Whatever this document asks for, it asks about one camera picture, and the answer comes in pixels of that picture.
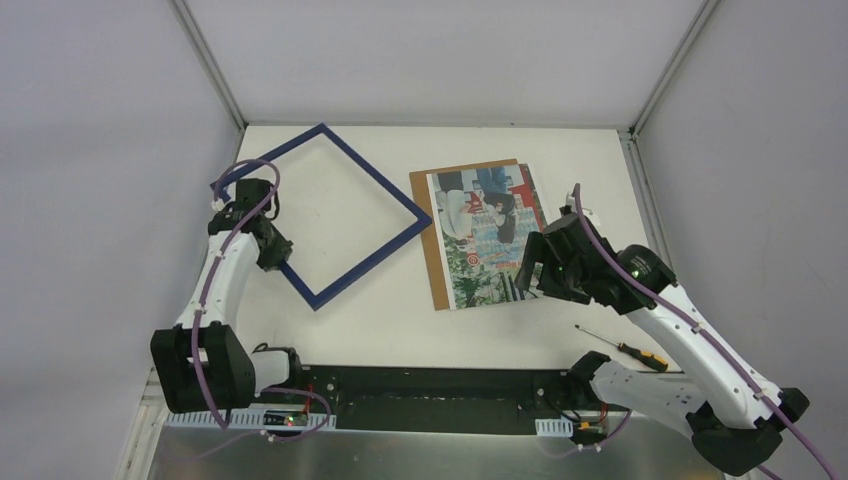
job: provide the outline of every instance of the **metal frame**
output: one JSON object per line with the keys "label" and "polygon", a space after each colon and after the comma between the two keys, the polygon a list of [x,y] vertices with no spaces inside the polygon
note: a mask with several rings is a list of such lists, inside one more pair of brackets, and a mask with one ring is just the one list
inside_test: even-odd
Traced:
{"label": "metal frame", "polygon": [[[279,147],[271,150],[270,152],[261,155],[259,158],[266,161],[272,161],[276,158],[279,158],[286,153],[294,150],[295,148],[303,145],[309,140],[319,136],[324,135],[327,137],[333,144],[335,144],[342,152],[344,152],[351,160],[353,160],[360,168],[362,168],[365,173],[367,173],[371,178],[373,178],[381,187],[386,189],[389,194],[391,194],[395,200],[400,202],[407,210],[412,213],[416,220],[415,223],[408,226],[402,232],[397,234],[394,238],[386,242],[385,245],[378,248],[374,253],[365,257],[364,260],[357,263],[350,270],[345,272],[341,277],[337,278],[333,283],[331,283],[327,288],[321,290],[317,294],[313,293],[309,286],[300,278],[300,275],[294,271],[294,269],[287,262],[280,263],[280,271],[283,272],[283,275],[289,279],[294,288],[300,293],[300,296],[306,300],[306,303],[312,307],[313,310],[318,310],[322,306],[324,306],[327,302],[332,300],[336,295],[344,291],[347,287],[349,287],[353,282],[361,278],[363,275],[368,273],[372,268],[376,267],[380,262],[388,258],[389,255],[397,251],[404,244],[418,236],[419,233],[424,231],[425,228],[429,227],[433,220],[427,215],[424,210],[421,209],[415,202],[412,201],[409,197],[407,197],[403,192],[400,191],[392,182],[390,182],[386,177],[383,176],[380,172],[377,171],[370,163],[368,163],[361,155],[356,153],[356,151],[348,145],[344,140],[341,139],[335,132],[330,130],[330,127],[323,123],[319,123],[318,125],[310,128],[309,130],[301,133],[297,137],[289,140],[288,142],[280,145]],[[260,168],[259,165],[247,165],[242,168],[239,168],[235,172],[230,173],[221,182],[222,187],[226,187],[227,185],[235,182],[236,180],[244,177],[245,175],[253,172],[254,170]],[[224,201],[229,201],[229,195],[226,192],[221,192],[221,198]]]}
{"label": "metal frame", "polygon": [[695,14],[695,18],[692,19],[692,23],[689,24],[689,28],[687,28],[686,33],[683,34],[680,44],[674,50],[671,59],[668,61],[668,64],[666,64],[665,69],[663,69],[659,80],[657,80],[657,84],[654,85],[653,91],[648,96],[648,101],[645,102],[645,106],[642,107],[642,111],[639,112],[639,115],[636,117],[636,121],[630,129],[630,133],[633,134],[634,140],[638,141],[639,135],[645,128],[645,124],[648,122],[648,119],[651,118],[651,114],[654,113],[654,109],[656,109],[659,101],[662,100],[668,86],[680,70],[680,66],[683,65],[683,62],[689,57],[689,53],[692,51],[695,41],[698,40],[698,37],[701,35],[701,32],[704,31],[704,27],[707,25],[707,22],[709,22],[715,12],[716,7],[718,7],[721,2],[722,0],[704,0],[701,3],[700,8],[698,8],[698,12]]}
{"label": "metal frame", "polygon": [[674,265],[665,240],[662,217],[657,207],[648,173],[642,163],[642,156],[639,154],[639,146],[628,132],[620,131],[618,137],[621,141],[621,150],[624,152],[624,160],[627,163],[627,171],[630,173],[630,183],[633,184],[636,193],[636,203],[642,216],[642,224],[645,226],[645,233],[648,234],[648,246],[673,270]]}
{"label": "metal frame", "polygon": [[180,26],[183,28],[186,38],[191,44],[195,55],[197,55],[197,60],[200,62],[200,65],[203,66],[203,70],[209,77],[209,81],[212,83],[212,88],[215,89],[215,93],[218,94],[218,98],[220,98],[221,103],[224,104],[224,108],[226,108],[230,119],[233,121],[236,128],[240,132],[243,132],[247,128],[247,121],[241,113],[241,109],[236,102],[236,98],[230,90],[230,86],[227,84],[226,78],[224,78],[224,73],[221,71],[221,67],[218,65],[217,60],[215,60],[215,56],[212,55],[209,44],[206,43],[206,38],[200,30],[200,25],[197,24],[194,14],[191,13],[191,8],[189,8],[187,1],[168,0],[168,3],[173,9],[174,15],[177,17],[177,21],[180,22]]}

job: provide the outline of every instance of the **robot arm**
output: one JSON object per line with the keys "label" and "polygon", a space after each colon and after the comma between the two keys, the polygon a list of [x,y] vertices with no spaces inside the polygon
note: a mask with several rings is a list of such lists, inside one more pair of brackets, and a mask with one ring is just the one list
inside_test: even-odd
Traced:
{"label": "robot arm", "polygon": [[[742,475],[767,460],[781,443],[783,423],[762,400],[767,396],[794,423],[809,406],[797,389],[781,389],[755,371],[715,331],[692,304],[674,273],[649,249],[631,245],[614,252],[600,247],[641,286],[687,312],[679,315],[625,281],[602,257],[569,206],[543,232],[531,233],[516,277],[528,289],[533,277],[546,296],[588,304],[591,300],[626,315],[687,373],[694,386],[681,387],[654,374],[630,370],[606,355],[589,352],[569,370],[565,381],[589,398],[645,414],[692,440],[698,452],[720,470]],[[600,238],[595,227],[588,227]],[[706,338],[708,332],[762,392],[754,392],[738,370]]]}
{"label": "robot arm", "polygon": [[[209,222],[206,261],[191,301],[173,328],[155,331],[150,341],[165,400],[174,413],[208,410],[190,347],[191,330],[198,311],[200,361],[210,393],[219,408],[246,408],[255,394],[270,385],[285,385],[299,369],[294,349],[262,348],[248,354],[234,331],[239,302],[255,265],[274,270],[292,251],[292,242],[261,214],[247,221],[226,244],[227,237],[268,195],[270,188],[270,182],[260,179],[236,182],[235,200]],[[206,279],[216,260],[217,270],[208,291],[204,292]]]}

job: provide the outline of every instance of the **white table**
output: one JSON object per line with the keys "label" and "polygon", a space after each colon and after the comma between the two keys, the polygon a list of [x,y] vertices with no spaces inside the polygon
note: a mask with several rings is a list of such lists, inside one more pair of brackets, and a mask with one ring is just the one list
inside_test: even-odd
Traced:
{"label": "white table", "polygon": [[[516,158],[531,166],[549,221],[575,181],[616,249],[647,245],[618,134],[612,130],[333,127],[401,191],[409,172]],[[249,127],[238,158],[255,158],[305,131]],[[295,242],[291,264],[318,291],[412,222],[412,216],[328,141],[274,162],[281,171],[277,228]],[[270,178],[268,169],[256,176]],[[293,346],[305,364],[454,368],[568,368],[587,350],[646,370],[583,325],[617,341],[665,352],[612,309],[553,299],[435,311],[419,239],[313,312],[279,272],[253,273],[236,331],[256,344]],[[671,362],[670,371],[679,370]]]}

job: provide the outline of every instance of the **white wall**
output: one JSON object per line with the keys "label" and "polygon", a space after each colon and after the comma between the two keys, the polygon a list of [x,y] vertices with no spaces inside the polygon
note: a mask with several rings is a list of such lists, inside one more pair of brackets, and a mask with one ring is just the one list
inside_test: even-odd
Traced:
{"label": "white wall", "polygon": [[[726,1],[640,141],[677,270],[848,474],[848,3]],[[823,473],[788,432],[767,463]]]}
{"label": "white wall", "polygon": [[701,0],[191,0],[245,118],[629,125]]}
{"label": "white wall", "polygon": [[167,2],[3,2],[0,65],[0,477],[111,478],[236,130]]}

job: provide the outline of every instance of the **purple cable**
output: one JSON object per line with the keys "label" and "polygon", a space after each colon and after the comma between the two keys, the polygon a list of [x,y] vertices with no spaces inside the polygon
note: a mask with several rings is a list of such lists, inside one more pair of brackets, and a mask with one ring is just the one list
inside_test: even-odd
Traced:
{"label": "purple cable", "polygon": [[332,410],[330,409],[330,403],[327,402],[326,398],[322,397],[321,395],[318,395],[315,392],[307,392],[306,390],[295,390],[293,388],[282,387],[269,387],[262,391],[267,393],[285,393],[288,395],[306,395],[307,397],[314,398],[315,400],[321,402],[321,405],[324,407],[324,411],[327,413],[324,416],[324,420],[321,420],[321,423],[315,425],[309,430],[304,430],[299,435],[296,435],[294,437],[272,437],[274,442],[276,443],[289,443],[296,442],[298,440],[303,440],[306,437],[315,435],[316,433],[318,433],[318,430],[321,430],[322,428],[327,426],[328,423],[330,423],[330,414],[332,414]]}
{"label": "purple cable", "polygon": [[[627,425],[627,422],[630,421],[631,415],[633,415],[633,410],[628,410],[627,415],[625,415],[624,418],[621,420],[621,423],[619,423],[618,426],[615,427],[615,430],[613,430],[612,433],[610,433],[607,436],[607,438],[601,440],[596,445],[599,448],[603,448],[610,440],[612,440],[616,435],[618,435],[618,432],[620,432],[624,428],[625,425]],[[582,452],[582,451],[591,452],[592,451],[591,448],[581,450],[580,447],[574,447],[571,450],[564,452],[564,453],[550,453],[547,450],[545,450],[544,448],[542,448],[542,446],[539,445],[538,442],[536,443],[536,446],[539,447],[539,450],[541,450],[541,452],[544,453],[545,456],[547,456],[549,458],[554,458],[554,459],[561,459],[561,458],[570,457],[571,455],[573,455],[577,452]]]}
{"label": "purple cable", "polygon": [[[589,241],[592,242],[592,245],[595,247],[595,250],[598,251],[598,253],[607,262],[607,264],[612,267],[612,269],[615,270],[615,272],[619,276],[621,276],[621,278],[623,278],[627,283],[632,285],[633,288],[673,312],[675,315],[680,317],[681,320],[686,322],[690,327],[697,327],[698,322],[692,317],[690,317],[689,314],[687,314],[673,303],[660,297],[659,295],[655,294],[647,287],[636,281],[621,267],[621,265],[618,264],[618,262],[615,261],[614,258],[610,256],[609,253],[607,253],[606,250],[604,250],[604,247],[603,245],[601,245],[600,240],[598,240],[598,238],[592,232],[592,228],[589,226],[589,221],[586,220],[586,216],[583,215],[583,204],[580,201],[579,183],[574,184],[574,191],[572,192],[572,195],[574,196],[574,202],[576,204],[575,213],[577,213],[577,218],[580,220],[580,224],[583,227],[583,231],[586,233],[586,236],[589,237]],[[740,365],[739,362],[737,362],[736,359],[733,358],[730,352],[728,352],[727,349],[724,348],[724,346],[710,334],[710,332],[708,332],[707,330],[700,330],[700,334],[710,345],[712,345],[713,347],[715,347],[716,350],[718,350],[719,354],[721,354],[721,356],[724,357],[725,360],[727,360],[727,363],[729,363],[730,366],[733,367],[734,370],[736,370],[736,373],[738,373],[739,376],[742,377],[743,380],[745,380],[745,383],[748,385],[749,388],[751,388],[751,390],[754,391],[755,394],[762,394],[763,389],[760,388],[759,385],[757,385],[757,382],[755,382],[754,379],[748,374],[748,372],[745,371],[744,368],[742,368],[742,365]],[[838,478],[836,470],[833,468],[830,462],[828,462],[827,459],[824,458],[824,455],[822,455],[822,453],[816,448],[816,446],[813,445],[813,443],[803,433],[801,433],[798,427],[796,427],[795,424],[793,424],[789,420],[789,418],[784,415],[780,408],[778,408],[778,406],[775,405],[775,403],[765,395],[760,397],[760,400],[762,400],[766,404],[766,406],[769,407],[775,415],[777,415],[777,418],[779,418],[780,421],[783,422],[784,425],[786,425],[786,428],[789,429],[789,431],[792,432],[793,435],[795,435],[798,441],[800,441],[801,444],[804,445],[804,447],[810,452],[810,454],[816,459],[816,461],[819,462],[819,465],[822,466],[825,473],[827,473],[827,475],[832,479]]]}
{"label": "purple cable", "polygon": [[759,467],[757,467],[757,469],[759,471],[763,472],[763,474],[765,476],[771,478],[772,480],[780,480],[780,477],[778,477],[776,473],[774,473],[771,470],[769,470],[768,468],[766,468],[765,465],[760,465]]}
{"label": "purple cable", "polygon": [[200,392],[203,394],[203,399],[206,401],[206,406],[209,408],[209,412],[212,414],[212,417],[215,419],[215,422],[221,427],[222,430],[227,430],[227,422],[218,412],[218,407],[215,405],[215,399],[212,398],[212,392],[209,390],[209,384],[206,382],[206,376],[203,374],[203,365],[200,361],[200,348],[198,345],[198,337],[200,336],[200,319],[203,317],[203,310],[206,307],[206,297],[209,296],[209,290],[212,288],[212,280],[215,278],[215,272],[218,270],[218,266],[223,259],[223,252],[227,250],[227,247],[233,241],[233,239],[241,233],[241,227],[244,226],[251,218],[255,217],[258,214],[262,207],[268,204],[272,198],[274,198],[274,194],[277,193],[277,189],[280,188],[280,171],[277,169],[274,164],[271,162],[267,162],[265,160],[242,160],[241,162],[236,162],[231,165],[229,168],[224,170],[224,173],[218,178],[215,182],[214,189],[214,198],[218,200],[218,191],[221,187],[221,182],[224,180],[230,172],[235,170],[238,167],[250,164],[259,164],[264,165],[266,167],[271,167],[274,171],[275,179],[274,185],[271,187],[271,190],[268,192],[268,195],[262,199],[253,210],[247,213],[247,215],[242,218],[235,227],[230,231],[230,234],[227,235],[227,238],[224,239],[224,243],[221,244],[221,255],[216,256],[214,260],[212,260],[212,266],[209,267],[209,273],[206,275],[206,280],[203,282],[203,289],[200,291],[200,298],[198,299],[200,303],[200,308],[194,312],[194,322],[191,325],[191,358],[194,362],[194,373],[197,375],[197,382],[200,385]]}
{"label": "purple cable", "polygon": [[[277,436],[270,437],[274,441],[274,443],[288,443],[288,442],[295,442],[295,441],[298,441],[298,440],[303,440],[306,437],[314,435],[315,433],[318,432],[318,430],[321,430],[322,428],[324,428],[330,422],[330,415],[332,413],[331,410],[330,410],[330,403],[327,402],[326,398],[322,397],[321,395],[319,395],[315,392],[307,392],[306,390],[297,390],[297,389],[293,389],[293,388],[282,388],[282,387],[269,387],[269,388],[266,388],[265,390],[263,390],[263,392],[266,392],[266,393],[284,393],[284,394],[287,394],[287,395],[300,395],[300,396],[304,396],[304,397],[314,398],[315,400],[318,400],[319,402],[321,402],[321,405],[324,407],[324,411],[326,412],[326,415],[324,416],[324,419],[321,420],[321,423],[310,428],[309,430],[305,430],[305,431],[301,432],[298,435],[295,435],[295,436],[292,436],[292,437],[277,437]],[[209,450],[206,450],[205,452],[199,453],[197,455],[192,455],[190,457],[182,457],[182,458],[176,457],[176,456],[168,453],[167,449],[164,448],[164,442],[163,442],[161,444],[161,445],[163,445],[163,447],[160,449],[160,453],[163,454],[166,461],[171,462],[171,463],[195,462],[195,461],[200,460],[202,458],[208,457],[209,455],[212,455],[213,453],[219,452],[219,451],[229,447],[230,445],[238,442],[239,440],[247,438],[250,435],[256,435],[257,433],[260,433],[260,432],[262,432],[262,430],[248,430],[248,431],[243,432],[239,435],[236,435],[233,438],[228,439],[227,441],[221,443],[220,445],[216,445],[216,446],[210,448]]]}

